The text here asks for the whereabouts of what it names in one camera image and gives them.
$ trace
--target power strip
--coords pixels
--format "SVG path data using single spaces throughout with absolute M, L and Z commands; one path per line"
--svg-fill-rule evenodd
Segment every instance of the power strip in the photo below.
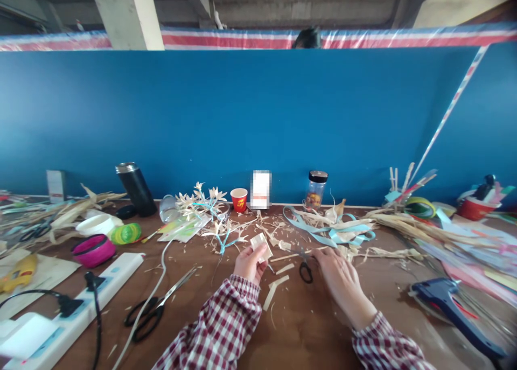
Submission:
M 100 275 L 100 277 L 105 278 L 98 288 L 100 309 L 108 304 L 122 288 L 122 285 L 138 269 L 144 261 L 143 256 L 144 254 L 141 253 L 124 253 Z M 67 318 L 60 315 L 54 318 L 52 322 L 59 328 L 29 359 L 25 361 L 11 359 L 4 366 L 4 370 L 52 369 L 96 317 L 93 292 L 88 292 L 85 289 L 76 299 L 83 300 L 83 304 Z

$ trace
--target plaid shirt sleeve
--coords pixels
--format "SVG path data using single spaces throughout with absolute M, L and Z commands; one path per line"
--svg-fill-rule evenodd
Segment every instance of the plaid shirt sleeve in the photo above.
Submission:
M 179 332 L 153 370 L 237 368 L 237 359 L 259 323 L 259 291 L 240 276 L 224 280 L 198 319 Z
M 354 350 L 366 369 L 435 370 L 420 347 L 393 329 L 381 312 L 361 331 L 353 331 Z

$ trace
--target scissors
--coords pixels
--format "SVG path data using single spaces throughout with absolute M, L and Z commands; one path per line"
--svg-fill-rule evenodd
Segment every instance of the scissors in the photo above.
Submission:
M 48 219 L 42 220 L 38 225 L 33 226 L 33 229 L 27 231 L 20 237 L 20 242 L 26 242 L 30 239 L 40 238 L 41 236 L 47 234 L 52 229 L 51 223 L 54 221 L 57 215 L 58 213 L 55 213 Z
M 185 284 L 197 269 L 197 267 L 193 267 L 191 270 L 189 270 L 185 274 L 185 276 L 180 278 L 179 281 L 176 284 L 174 284 L 171 289 L 169 289 L 165 296 L 160 298 L 155 296 L 151 297 L 149 303 L 142 312 L 142 316 L 145 316 L 145 318 L 143 320 L 140 319 L 140 321 L 138 322 L 138 327 L 136 327 L 135 329 L 135 333 L 132 337 L 133 342 L 138 343 L 147 338 L 147 336 L 149 336 L 149 334 L 156 328 L 163 316 L 163 308 L 165 306 L 165 302 L 167 301 L 167 299 L 171 296 L 171 294 L 176 292 L 183 284 Z M 135 324 L 136 316 L 134 318 L 132 316 L 135 314 L 135 312 L 137 312 L 140 308 L 143 307 L 145 301 L 146 300 L 142 301 L 141 303 L 138 303 L 129 311 L 128 315 L 124 320 L 124 325 L 126 327 L 131 327 Z M 152 325 L 147 326 L 153 319 L 154 322 L 152 323 Z
M 313 279 L 312 279 L 312 270 L 311 270 L 311 268 L 309 268 L 309 265 L 307 264 L 307 253 L 304 252 L 303 249 L 302 249 L 301 252 L 296 252 L 295 251 L 295 253 L 298 254 L 301 258 L 303 258 L 303 261 L 300 264 L 300 277 L 307 284 L 312 283 L 312 281 L 313 281 Z

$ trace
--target person's left hand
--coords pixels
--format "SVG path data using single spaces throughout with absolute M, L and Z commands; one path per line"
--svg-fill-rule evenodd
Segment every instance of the person's left hand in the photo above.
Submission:
M 260 286 L 260 279 L 268 267 L 268 262 L 264 261 L 259 263 L 259 258 L 264 254 L 266 249 L 267 245 L 265 243 L 257 247 L 255 251 L 253 251 L 251 246 L 244 249 L 235 260 L 233 274 L 241 276 L 255 285 Z

